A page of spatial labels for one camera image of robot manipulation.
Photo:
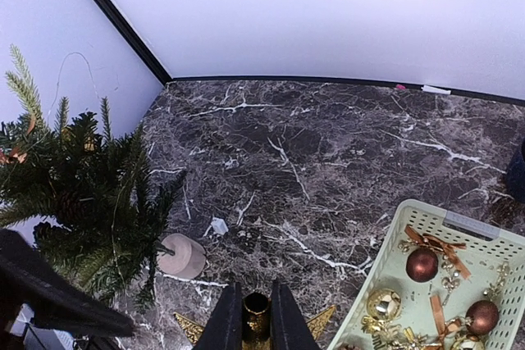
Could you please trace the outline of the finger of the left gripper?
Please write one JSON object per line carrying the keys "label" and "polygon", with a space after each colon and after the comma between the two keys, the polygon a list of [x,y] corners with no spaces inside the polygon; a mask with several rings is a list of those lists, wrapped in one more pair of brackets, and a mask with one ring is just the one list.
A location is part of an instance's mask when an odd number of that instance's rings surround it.
{"label": "finger of the left gripper", "polygon": [[40,329],[100,337],[130,337],[132,320],[64,280],[16,231],[1,230],[1,328],[23,304]]}

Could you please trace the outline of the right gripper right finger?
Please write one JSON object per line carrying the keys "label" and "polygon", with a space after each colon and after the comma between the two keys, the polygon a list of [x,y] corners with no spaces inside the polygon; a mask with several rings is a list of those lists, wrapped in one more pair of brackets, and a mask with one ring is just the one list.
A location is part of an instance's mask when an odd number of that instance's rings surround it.
{"label": "right gripper right finger", "polygon": [[271,338],[276,350],[319,350],[287,284],[272,283]]}

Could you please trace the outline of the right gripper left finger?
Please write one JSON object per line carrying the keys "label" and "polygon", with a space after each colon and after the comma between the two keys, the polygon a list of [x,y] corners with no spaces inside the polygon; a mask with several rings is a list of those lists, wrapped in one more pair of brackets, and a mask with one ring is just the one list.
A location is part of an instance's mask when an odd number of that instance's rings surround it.
{"label": "right gripper left finger", "polygon": [[193,350],[242,348],[242,296],[239,283],[224,288]]}

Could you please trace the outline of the gold star tree topper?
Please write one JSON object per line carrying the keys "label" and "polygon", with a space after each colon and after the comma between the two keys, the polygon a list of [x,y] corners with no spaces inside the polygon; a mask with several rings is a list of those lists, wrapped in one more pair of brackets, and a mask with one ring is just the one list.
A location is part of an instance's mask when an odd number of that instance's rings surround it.
{"label": "gold star tree topper", "polygon": [[[331,305],[318,313],[315,317],[306,320],[306,325],[317,341],[330,321],[336,306]],[[174,317],[185,337],[194,346],[204,332],[204,326],[190,320],[178,312]],[[271,299],[255,292],[246,296],[242,301],[243,349],[271,349]]]}

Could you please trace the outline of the dark pine cone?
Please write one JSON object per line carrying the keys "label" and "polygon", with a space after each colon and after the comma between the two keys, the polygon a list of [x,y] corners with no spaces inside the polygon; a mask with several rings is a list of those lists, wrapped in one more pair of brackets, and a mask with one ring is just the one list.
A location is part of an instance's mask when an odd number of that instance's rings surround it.
{"label": "dark pine cone", "polygon": [[57,195],[55,217],[60,225],[73,226],[89,215],[92,197],[82,196],[78,191],[65,191]]}
{"label": "dark pine cone", "polygon": [[67,229],[48,222],[41,222],[34,227],[34,241],[37,245],[55,243],[68,235]]}

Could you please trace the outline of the small green christmas tree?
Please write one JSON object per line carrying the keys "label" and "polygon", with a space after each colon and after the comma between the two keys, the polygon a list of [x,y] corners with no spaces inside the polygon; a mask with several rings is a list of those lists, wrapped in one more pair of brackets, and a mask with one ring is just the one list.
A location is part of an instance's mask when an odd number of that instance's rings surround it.
{"label": "small green christmas tree", "polygon": [[136,286],[135,303],[155,300],[160,239],[186,173],[155,184],[138,127],[112,133],[109,101],[70,116],[61,98],[54,122],[21,50],[10,48],[8,88],[23,112],[1,125],[1,224],[39,217],[35,246],[70,284],[106,305]]}

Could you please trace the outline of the pale green plastic basket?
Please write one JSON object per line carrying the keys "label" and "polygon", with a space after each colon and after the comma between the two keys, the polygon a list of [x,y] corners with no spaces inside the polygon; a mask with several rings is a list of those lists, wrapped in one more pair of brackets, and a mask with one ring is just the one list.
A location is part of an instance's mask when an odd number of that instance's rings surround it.
{"label": "pale green plastic basket", "polygon": [[331,348],[509,349],[523,314],[523,237],[409,199]]}

